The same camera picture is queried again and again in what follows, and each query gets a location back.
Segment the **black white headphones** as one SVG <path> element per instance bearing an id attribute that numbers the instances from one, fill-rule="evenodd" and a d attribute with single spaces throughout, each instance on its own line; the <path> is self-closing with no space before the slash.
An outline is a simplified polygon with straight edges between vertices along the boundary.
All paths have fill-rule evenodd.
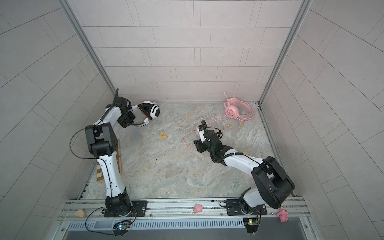
<path id="1" fill-rule="evenodd" d="M 141 104 L 133 106 L 132 111 L 135 110 L 140 110 L 146 116 L 142 123 L 132 123 L 132 126 L 136 128 L 140 128 L 149 124 L 151 120 L 158 118 L 160 115 L 160 107 L 156 103 L 151 101 L 144 101 Z"/>

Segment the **pink headphones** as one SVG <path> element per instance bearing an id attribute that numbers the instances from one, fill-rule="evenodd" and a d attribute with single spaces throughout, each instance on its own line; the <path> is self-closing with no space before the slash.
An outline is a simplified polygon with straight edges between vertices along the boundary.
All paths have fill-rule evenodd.
<path id="1" fill-rule="evenodd" d="M 240 101 L 238 98 L 228 98 L 224 92 L 226 101 L 224 103 L 226 116 L 232 119 L 239 120 L 241 122 L 249 122 L 255 117 L 255 111 L 253 107 L 243 101 Z M 243 108 L 247 111 L 246 114 L 241 115 L 239 108 Z"/>

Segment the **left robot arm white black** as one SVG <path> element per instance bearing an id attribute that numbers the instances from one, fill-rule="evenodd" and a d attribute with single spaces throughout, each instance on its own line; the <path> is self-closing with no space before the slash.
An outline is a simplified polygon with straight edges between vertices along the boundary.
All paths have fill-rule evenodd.
<path id="1" fill-rule="evenodd" d="M 89 152 L 97 159 L 106 184 L 105 217 L 126 217 L 133 209 L 117 165 L 119 141 L 113 126 L 121 116 L 120 108 L 111 106 L 94 125 L 85 127 Z"/>

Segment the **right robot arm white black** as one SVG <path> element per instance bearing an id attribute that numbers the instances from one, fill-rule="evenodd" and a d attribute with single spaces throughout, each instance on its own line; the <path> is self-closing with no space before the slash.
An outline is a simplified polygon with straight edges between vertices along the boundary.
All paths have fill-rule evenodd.
<path id="1" fill-rule="evenodd" d="M 207 151 L 214 163 L 236 168 L 254 179 L 256 187 L 249 188 L 239 197 L 243 214 L 254 215 L 263 205 L 279 209 L 294 191 L 293 181 L 275 158 L 254 158 L 223 145 L 221 131 L 215 132 L 202 126 L 198 126 L 197 131 L 200 139 L 194 144 L 199 153 Z"/>

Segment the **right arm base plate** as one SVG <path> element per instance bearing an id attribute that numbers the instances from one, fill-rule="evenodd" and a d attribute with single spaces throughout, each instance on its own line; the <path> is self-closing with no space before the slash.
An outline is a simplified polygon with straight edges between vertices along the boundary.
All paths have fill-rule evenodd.
<path id="1" fill-rule="evenodd" d="M 220 206 L 227 210 L 228 216 L 265 216 L 268 214 L 265 205 L 250 208 L 239 199 L 224 200 Z"/>

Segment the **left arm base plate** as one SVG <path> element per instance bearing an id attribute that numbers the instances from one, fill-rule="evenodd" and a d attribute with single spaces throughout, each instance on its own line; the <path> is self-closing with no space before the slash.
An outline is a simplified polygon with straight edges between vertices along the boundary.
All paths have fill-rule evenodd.
<path id="1" fill-rule="evenodd" d="M 121 213 L 112 212 L 107 208 L 102 210 L 104 217 L 115 217 L 115 218 L 134 218 L 134 217 L 144 217 L 147 210 L 147 201 L 131 201 L 131 208 L 124 210 Z"/>

